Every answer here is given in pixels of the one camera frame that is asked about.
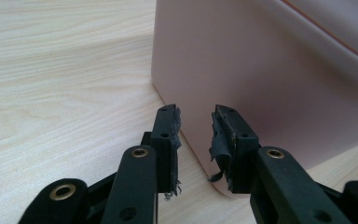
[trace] black mechanical linkage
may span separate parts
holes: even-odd
[[[358,181],[343,193],[319,185],[295,158],[278,147],[261,147],[233,108],[213,113],[212,159],[232,193],[251,194],[257,223],[358,223]]]
[[[124,152],[116,173],[88,188],[78,179],[48,185],[19,223],[157,223],[158,193],[169,198],[179,189],[179,129],[179,108],[163,106],[153,131]]]

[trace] tabletop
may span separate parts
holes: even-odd
[[[156,1],[0,1],[0,224],[46,185],[91,185],[151,131],[163,102],[150,76]],[[207,181],[180,135],[182,194],[159,197],[159,223],[255,223],[249,198]],[[358,147],[308,170],[342,190]]]

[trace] light wood grain surface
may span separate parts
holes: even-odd
[[[150,76],[155,7],[0,1],[0,224],[18,222],[55,180],[112,174],[151,131],[163,106]],[[249,200],[218,193],[181,138],[183,193],[160,197],[159,223],[255,223]],[[309,172],[342,190],[358,179],[358,147]]]

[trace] wooden table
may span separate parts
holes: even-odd
[[[151,131],[163,102],[150,76],[155,1],[0,1],[0,224],[16,223],[49,183],[91,185]],[[255,223],[249,199],[206,180],[182,137],[183,193],[159,223]],[[309,170],[342,190],[358,147]]]

